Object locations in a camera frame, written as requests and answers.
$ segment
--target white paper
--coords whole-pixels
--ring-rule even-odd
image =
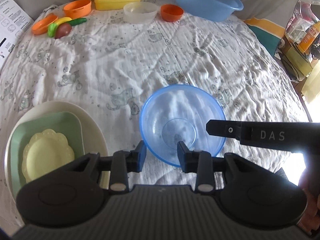
[[[33,20],[13,0],[0,0],[0,69]]]

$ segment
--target small orange bowl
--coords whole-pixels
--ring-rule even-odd
[[[55,14],[53,13],[50,13],[47,15],[47,17],[45,17],[44,19],[36,22],[31,30],[32,30],[32,33],[34,35],[41,35],[41,34],[44,34],[48,31],[48,26],[55,22],[56,20],[58,19],[58,16],[56,16]]]
[[[76,0],[68,3],[63,11],[67,17],[78,19],[91,12],[91,0]]]
[[[160,13],[162,19],[164,19],[166,22],[173,23],[181,19],[183,10],[174,4],[165,4],[161,6]]]

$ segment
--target white bed sheet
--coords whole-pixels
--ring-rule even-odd
[[[174,0],[147,0],[158,5]],[[45,10],[62,16],[62,7]],[[0,73],[0,152],[18,119],[30,108],[62,99],[84,108],[104,133],[109,153],[132,149],[141,140],[139,113],[161,87],[188,83],[223,107],[227,120],[308,121],[285,72],[249,28],[235,16],[214,23],[185,13],[177,23],[160,16],[149,25],[123,21],[123,11],[92,11],[85,24],[55,40],[31,30],[11,53]],[[234,152],[270,171],[289,153],[240,146],[227,139],[220,153]],[[194,184],[147,154],[143,171],[130,185]],[[21,220],[0,169],[0,226],[14,232]]]

